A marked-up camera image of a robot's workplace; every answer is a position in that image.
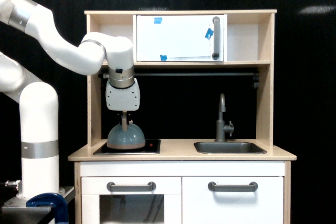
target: black backdrop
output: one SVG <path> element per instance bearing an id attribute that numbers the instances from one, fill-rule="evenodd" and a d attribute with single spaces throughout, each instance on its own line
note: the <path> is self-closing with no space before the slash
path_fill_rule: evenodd
<path id="1" fill-rule="evenodd" d="M 336 0 L 33 1 L 53 11 L 58 31 L 76 46 L 86 33 L 84 10 L 277 9 L 274 144 L 298 156 L 292 162 L 292 223 L 336 221 L 332 179 L 336 147 Z M 321 13 L 323 8 L 318 7 L 313 9 L 319 13 L 300 12 L 314 6 L 324 6 L 329 12 Z M 73 163 L 67 157 L 87 142 L 86 77 L 57 65 L 35 39 L 2 23 L 0 51 L 57 91 L 60 184 L 73 185 Z M 5 95 L 0 95 L 0 104 L 0 181 L 20 179 L 18 104 Z M 171 136 L 172 131 L 167 132 L 170 135 L 157 137 Z M 213 129 L 204 134 L 212 138 Z"/>

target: faucet handle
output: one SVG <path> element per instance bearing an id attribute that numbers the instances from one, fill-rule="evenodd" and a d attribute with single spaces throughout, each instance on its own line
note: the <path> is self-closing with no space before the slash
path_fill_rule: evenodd
<path id="1" fill-rule="evenodd" d="M 232 136 L 233 129 L 234 129 L 234 128 L 233 128 L 233 124 L 232 124 L 231 121 L 229 122 L 229 124 L 227 124 L 227 125 L 224 126 L 224 132 L 225 132 L 225 133 L 229 133 L 230 136 Z"/>

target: wooden shelf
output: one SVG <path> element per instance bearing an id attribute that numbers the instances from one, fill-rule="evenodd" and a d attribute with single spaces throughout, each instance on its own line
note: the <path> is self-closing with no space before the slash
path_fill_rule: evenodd
<path id="1" fill-rule="evenodd" d="M 135 62 L 134 67 L 142 68 L 258 68 L 271 64 L 270 60 L 254 61 L 224 61 L 224 62 L 189 62 L 189 61 L 144 61 Z M 107 67 L 107 61 L 103 62 L 103 67 Z"/>

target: blue clamp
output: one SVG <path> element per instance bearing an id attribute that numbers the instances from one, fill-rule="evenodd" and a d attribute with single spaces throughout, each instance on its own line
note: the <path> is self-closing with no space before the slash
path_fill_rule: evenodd
<path id="1" fill-rule="evenodd" d="M 27 201 L 27 207 L 51 206 L 55 213 L 55 224 L 69 224 L 68 204 L 59 194 L 46 193 Z"/>

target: metal rod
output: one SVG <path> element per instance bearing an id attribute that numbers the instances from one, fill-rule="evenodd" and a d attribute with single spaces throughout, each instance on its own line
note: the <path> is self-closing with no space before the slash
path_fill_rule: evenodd
<path id="1" fill-rule="evenodd" d="M 254 76 L 255 73 L 135 73 L 135 76 Z"/>

